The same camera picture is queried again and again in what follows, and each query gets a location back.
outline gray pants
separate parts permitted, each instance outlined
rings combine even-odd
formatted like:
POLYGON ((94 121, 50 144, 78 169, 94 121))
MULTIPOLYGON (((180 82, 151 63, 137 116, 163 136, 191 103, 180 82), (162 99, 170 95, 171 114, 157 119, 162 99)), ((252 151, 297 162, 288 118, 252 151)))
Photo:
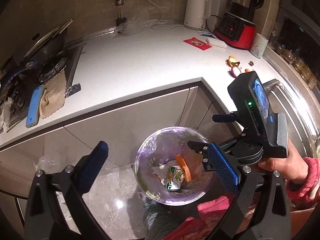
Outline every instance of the gray pants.
POLYGON ((180 225, 159 203, 149 198, 143 202, 146 210, 143 221, 146 227, 145 240, 161 240, 180 225))

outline red envelope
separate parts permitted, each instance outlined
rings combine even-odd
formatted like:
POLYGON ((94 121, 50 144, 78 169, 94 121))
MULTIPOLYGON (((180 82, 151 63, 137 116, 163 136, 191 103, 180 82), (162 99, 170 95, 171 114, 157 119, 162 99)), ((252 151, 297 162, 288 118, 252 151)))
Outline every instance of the red envelope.
POLYGON ((211 48, 210 45, 206 44, 205 42, 198 40, 196 37, 193 37, 191 39, 185 40, 184 42, 191 44, 192 46, 195 46, 199 49, 206 50, 208 48, 211 48))

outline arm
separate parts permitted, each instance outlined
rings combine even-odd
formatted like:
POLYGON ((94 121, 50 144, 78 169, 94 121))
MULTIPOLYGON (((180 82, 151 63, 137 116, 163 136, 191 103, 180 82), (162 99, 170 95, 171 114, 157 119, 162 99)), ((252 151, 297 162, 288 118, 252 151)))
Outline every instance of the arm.
POLYGON ((290 140, 286 159, 268 158, 261 160, 258 165, 267 171, 280 171, 289 181, 288 197, 297 208, 310 208, 320 201, 320 161, 309 157, 302 159, 290 140))

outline pan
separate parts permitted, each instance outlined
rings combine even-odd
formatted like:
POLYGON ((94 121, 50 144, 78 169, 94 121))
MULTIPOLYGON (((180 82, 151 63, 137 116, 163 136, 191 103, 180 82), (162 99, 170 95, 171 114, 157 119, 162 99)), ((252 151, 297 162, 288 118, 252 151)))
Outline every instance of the pan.
POLYGON ((0 95, 14 77, 20 73, 28 74, 37 71, 50 59, 55 57, 62 50, 66 42, 67 30, 64 24, 62 27, 54 29, 40 39, 32 49, 28 51, 19 65, 16 68, 10 69, 3 78, 0 79, 0 95))

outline blender control panel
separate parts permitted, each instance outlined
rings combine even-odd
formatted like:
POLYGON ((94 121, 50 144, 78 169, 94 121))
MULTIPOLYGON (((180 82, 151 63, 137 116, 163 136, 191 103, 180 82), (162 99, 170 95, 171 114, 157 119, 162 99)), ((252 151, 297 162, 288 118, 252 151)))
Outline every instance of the blender control panel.
POLYGON ((233 34, 235 33, 236 26, 237 22, 235 20, 224 16, 221 23, 219 24, 219 30, 230 36, 233 36, 233 34))

